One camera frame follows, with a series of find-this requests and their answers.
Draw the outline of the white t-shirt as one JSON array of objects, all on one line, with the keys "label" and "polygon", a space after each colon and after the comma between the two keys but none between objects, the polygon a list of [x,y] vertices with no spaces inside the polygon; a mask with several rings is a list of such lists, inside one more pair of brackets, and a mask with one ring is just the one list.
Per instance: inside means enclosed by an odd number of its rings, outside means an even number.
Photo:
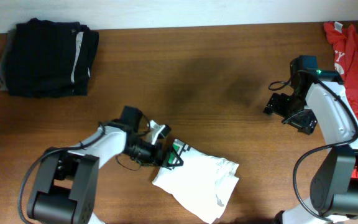
[{"label": "white t-shirt", "polygon": [[183,165],[160,168],[152,183],[202,221],[213,223],[224,213],[239,181],[235,176],[239,164],[199,152],[178,139],[172,146]]}]

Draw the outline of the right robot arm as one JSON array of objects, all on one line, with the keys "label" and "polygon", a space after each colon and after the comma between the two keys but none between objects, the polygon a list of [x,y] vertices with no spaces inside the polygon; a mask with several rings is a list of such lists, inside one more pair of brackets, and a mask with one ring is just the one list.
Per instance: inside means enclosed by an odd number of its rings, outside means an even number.
[{"label": "right robot arm", "polygon": [[358,219],[358,120],[347,100],[344,82],[336,71],[301,69],[286,82],[291,95],[274,93],[265,114],[276,113],[304,133],[320,126],[325,144],[304,153],[293,168],[310,155],[328,151],[312,178],[310,196],[280,211],[274,223],[339,223]]}]

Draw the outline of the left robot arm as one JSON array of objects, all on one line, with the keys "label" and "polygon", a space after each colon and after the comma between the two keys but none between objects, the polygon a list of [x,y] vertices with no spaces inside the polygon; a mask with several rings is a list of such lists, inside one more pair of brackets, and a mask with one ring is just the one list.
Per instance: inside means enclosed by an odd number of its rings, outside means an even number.
[{"label": "left robot arm", "polygon": [[148,139],[135,128],[117,121],[101,123],[89,138],[72,147],[47,149],[32,167],[37,167],[22,220],[40,223],[101,223],[94,213],[99,170],[113,157],[125,154],[140,166],[163,168],[184,164],[172,145],[159,139],[169,132],[166,125],[149,131]]}]

